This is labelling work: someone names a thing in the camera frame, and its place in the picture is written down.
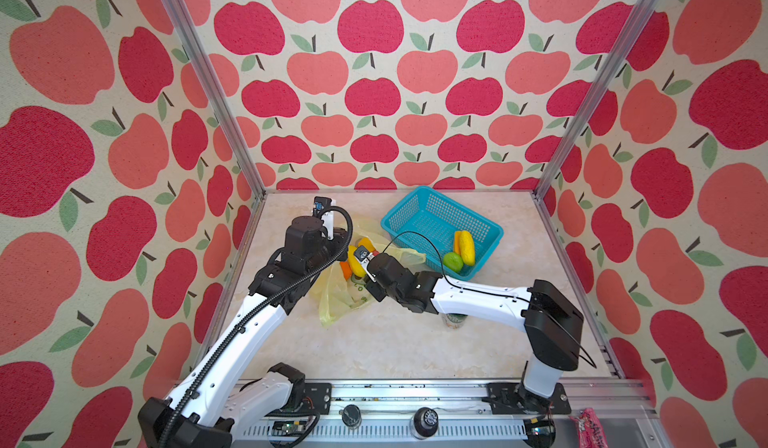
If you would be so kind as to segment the yellow toy banana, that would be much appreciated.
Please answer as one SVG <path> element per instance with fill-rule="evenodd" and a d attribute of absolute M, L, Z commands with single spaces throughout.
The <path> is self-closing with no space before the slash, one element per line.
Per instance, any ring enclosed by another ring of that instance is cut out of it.
<path fill-rule="evenodd" d="M 465 266 L 474 266 L 476 264 L 476 248 L 474 238 L 469 231 L 461 231 L 460 249 Z"/>

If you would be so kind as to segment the green toy fruit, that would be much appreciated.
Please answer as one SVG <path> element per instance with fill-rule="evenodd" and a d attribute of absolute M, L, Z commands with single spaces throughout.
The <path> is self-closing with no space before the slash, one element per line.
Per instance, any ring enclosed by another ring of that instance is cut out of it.
<path fill-rule="evenodd" d="M 465 266 L 462 256 L 456 252 L 446 253 L 443 256 L 442 263 L 446 269 L 454 273 L 460 273 Z"/>

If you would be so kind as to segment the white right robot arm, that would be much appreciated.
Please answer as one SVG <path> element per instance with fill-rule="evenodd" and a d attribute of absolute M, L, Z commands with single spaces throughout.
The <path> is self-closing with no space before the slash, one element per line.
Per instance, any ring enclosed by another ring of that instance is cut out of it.
<path fill-rule="evenodd" d="M 583 314 L 552 283 L 493 287 L 461 281 L 434 271 L 414 273 L 386 253 L 354 254 L 364 269 L 366 289 L 378 301 L 389 297 L 414 313 L 467 315 L 525 333 L 532 356 L 507 403 L 524 413 L 544 414 L 559 397 L 563 373 L 578 368 Z"/>

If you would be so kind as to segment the yellow toy mango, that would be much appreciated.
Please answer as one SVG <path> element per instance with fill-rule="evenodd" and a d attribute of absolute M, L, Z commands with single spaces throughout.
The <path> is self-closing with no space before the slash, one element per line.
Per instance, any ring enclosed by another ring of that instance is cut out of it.
<path fill-rule="evenodd" d="M 453 241 L 453 251 L 457 255 L 461 255 L 461 249 L 460 249 L 460 234 L 461 231 L 456 231 L 454 233 L 454 241 Z"/>

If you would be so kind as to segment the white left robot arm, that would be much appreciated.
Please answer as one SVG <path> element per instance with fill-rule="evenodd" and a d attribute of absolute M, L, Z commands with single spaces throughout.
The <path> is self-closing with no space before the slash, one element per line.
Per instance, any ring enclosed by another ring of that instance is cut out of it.
<path fill-rule="evenodd" d="M 256 273 L 227 331 L 183 382 L 140 409 L 148 446 L 229 447 L 238 437 L 236 429 L 268 415 L 318 420 L 318 412 L 305 402 L 304 373 L 285 363 L 244 388 L 235 386 L 320 273 L 346 258 L 351 239 L 350 226 L 329 229 L 312 216 L 293 220 L 283 247 Z"/>

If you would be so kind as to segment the yellow plastic avocado-print bag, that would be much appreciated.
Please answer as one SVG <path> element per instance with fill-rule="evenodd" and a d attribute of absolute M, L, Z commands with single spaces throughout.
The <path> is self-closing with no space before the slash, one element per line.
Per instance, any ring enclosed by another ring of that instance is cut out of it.
<path fill-rule="evenodd" d="M 357 218 L 354 221 L 352 246 L 361 241 L 372 243 L 375 250 L 383 249 L 391 236 L 380 226 L 378 220 Z M 400 248 L 391 245 L 386 253 L 397 259 L 401 265 L 418 272 L 426 269 L 426 256 L 412 248 Z M 343 316 L 372 304 L 375 299 L 365 288 L 365 282 L 354 273 L 345 280 L 342 270 L 336 262 L 323 271 L 309 291 L 310 298 L 318 304 L 318 316 L 321 325 L 328 328 Z"/>

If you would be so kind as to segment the orange toy fruit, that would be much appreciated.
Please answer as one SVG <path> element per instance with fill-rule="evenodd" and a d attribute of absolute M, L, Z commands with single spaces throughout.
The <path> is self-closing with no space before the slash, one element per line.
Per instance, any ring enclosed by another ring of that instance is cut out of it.
<path fill-rule="evenodd" d="M 353 274 L 349 263 L 347 261 L 342 261 L 342 262 L 339 263 L 339 265 L 340 265 L 340 268 L 342 270 L 342 274 L 343 274 L 344 279 L 345 280 L 349 280 L 352 277 L 352 274 Z"/>

